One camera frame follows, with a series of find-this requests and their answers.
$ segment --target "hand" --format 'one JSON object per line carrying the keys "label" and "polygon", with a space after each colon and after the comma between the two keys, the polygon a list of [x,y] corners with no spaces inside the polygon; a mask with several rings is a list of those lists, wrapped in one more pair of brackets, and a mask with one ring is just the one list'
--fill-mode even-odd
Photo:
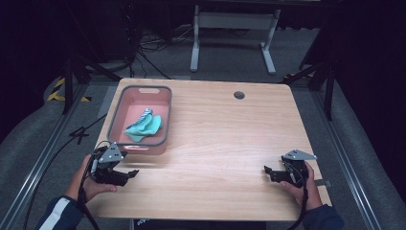
{"label": "hand", "polygon": [[[307,192],[308,192],[308,200],[305,206],[305,209],[311,210],[318,208],[323,205],[322,200],[320,199],[319,195],[319,190],[317,189],[316,182],[314,181],[314,171],[311,168],[311,166],[307,163],[304,162],[307,171],[308,171],[308,180],[306,183],[307,187]],[[286,181],[281,181],[280,185],[283,187],[284,190],[286,190],[288,193],[292,194],[296,198],[296,202],[302,206],[302,200],[304,197],[304,188],[296,188],[294,185],[286,182]]]}
{"label": "hand", "polygon": [[[75,173],[71,180],[71,184],[65,192],[66,196],[71,197],[74,200],[78,200],[79,187],[83,173],[86,170],[87,162],[89,162],[91,155],[86,155],[81,163],[80,168]],[[107,192],[117,192],[117,187],[112,184],[99,184],[94,181],[90,176],[88,176],[83,183],[83,189],[86,192],[86,200],[90,201],[93,197],[98,194]]]}

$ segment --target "cable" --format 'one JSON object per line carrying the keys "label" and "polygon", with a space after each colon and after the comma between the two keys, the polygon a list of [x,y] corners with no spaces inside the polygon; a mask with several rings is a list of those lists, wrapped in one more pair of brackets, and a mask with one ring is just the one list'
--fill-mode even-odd
{"label": "cable", "polygon": [[287,230],[294,230],[296,229],[299,224],[301,224],[302,220],[305,217],[305,206],[307,204],[307,200],[308,200],[308,191],[307,191],[307,177],[303,176],[295,167],[293,167],[291,164],[289,163],[285,163],[285,166],[287,168],[289,168],[290,170],[293,170],[294,172],[296,172],[299,177],[301,178],[299,181],[303,181],[304,183],[304,197],[302,199],[302,208],[301,208],[301,213],[299,214],[298,219],[292,224],[292,226],[290,226]]}
{"label": "cable", "polygon": [[[88,126],[88,127],[85,127],[84,130],[86,130],[86,129],[92,127],[95,123],[97,123],[98,121],[100,121],[100,120],[101,120],[102,118],[104,118],[106,115],[107,115],[107,114],[104,114],[102,117],[100,117],[98,120],[96,120],[96,122],[94,122],[93,124],[91,124],[91,125]],[[38,190],[39,184],[41,183],[42,179],[44,178],[44,175],[45,175],[46,171],[48,171],[49,167],[50,167],[51,164],[54,162],[54,160],[56,159],[57,155],[58,155],[69,143],[71,143],[71,142],[72,142],[73,140],[75,140],[75,138],[77,138],[77,137],[79,137],[79,136],[78,136],[78,135],[73,136],[71,139],[69,139],[69,140],[54,154],[54,156],[51,158],[51,160],[48,162],[47,166],[45,167],[44,173],[39,177],[38,183],[35,185],[35,188],[34,188],[34,191],[33,191],[33,195],[32,195],[31,198],[30,198],[30,204],[29,204],[29,207],[28,207],[28,210],[27,210],[27,214],[26,214],[25,219],[24,219],[24,226],[23,226],[23,229],[24,229],[24,230],[27,229],[28,220],[29,220],[29,218],[30,218],[30,212],[31,212],[31,209],[33,208],[33,204],[34,204],[34,198],[35,198],[36,192],[37,192],[37,190]]]}
{"label": "cable", "polygon": [[152,62],[148,60],[145,54],[141,53],[140,51],[137,50],[137,53],[140,54],[152,67],[154,67],[162,76],[169,80],[173,80],[173,78],[169,77],[168,75],[164,74],[161,70],[159,70]]}

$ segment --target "metal frame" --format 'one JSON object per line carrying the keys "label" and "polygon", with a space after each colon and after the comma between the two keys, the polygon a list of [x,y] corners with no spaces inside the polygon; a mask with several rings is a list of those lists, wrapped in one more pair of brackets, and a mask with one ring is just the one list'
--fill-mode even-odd
{"label": "metal frame", "polygon": [[250,13],[224,13],[224,12],[200,12],[199,6],[194,8],[194,41],[192,48],[191,71],[197,71],[199,61],[199,29],[200,28],[229,28],[248,30],[267,30],[266,41],[260,44],[266,68],[270,75],[275,75],[276,70],[271,58],[269,48],[278,24],[281,10],[275,10],[274,14],[250,14]]}

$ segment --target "table leg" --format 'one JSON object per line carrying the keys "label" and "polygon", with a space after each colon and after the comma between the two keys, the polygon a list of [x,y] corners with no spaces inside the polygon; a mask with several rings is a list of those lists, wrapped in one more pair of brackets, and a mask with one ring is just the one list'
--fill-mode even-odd
{"label": "table leg", "polygon": [[197,71],[197,64],[199,61],[199,6],[194,8],[194,40],[192,49],[191,71]]}
{"label": "table leg", "polygon": [[269,52],[269,48],[271,46],[272,37],[274,36],[275,29],[278,24],[278,19],[280,16],[281,10],[276,10],[274,13],[274,18],[271,21],[271,25],[269,26],[269,33],[266,42],[262,42],[260,47],[262,49],[263,58],[265,59],[266,68],[268,69],[268,73],[270,75],[275,75],[276,70],[274,66],[274,62],[272,61],[271,54]]}

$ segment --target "table top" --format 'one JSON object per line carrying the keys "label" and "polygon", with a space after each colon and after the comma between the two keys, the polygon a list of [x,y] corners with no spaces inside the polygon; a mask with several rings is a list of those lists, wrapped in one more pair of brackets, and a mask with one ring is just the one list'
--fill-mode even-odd
{"label": "table top", "polygon": [[[294,198],[264,172],[284,171],[281,156],[312,153],[287,85],[200,80],[120,81],[99,136],[106,140],[128,85],[172,91],[168,146],[160,155],[129,154],[115,171],[139,173],[115,194],[88,203],[93,216],[129,219],[296,220]],[[235,92],[245,98],[236,99]],[[316,161],[308,161],[321,174]],[[331,205],[325,186],[322,201]]]}

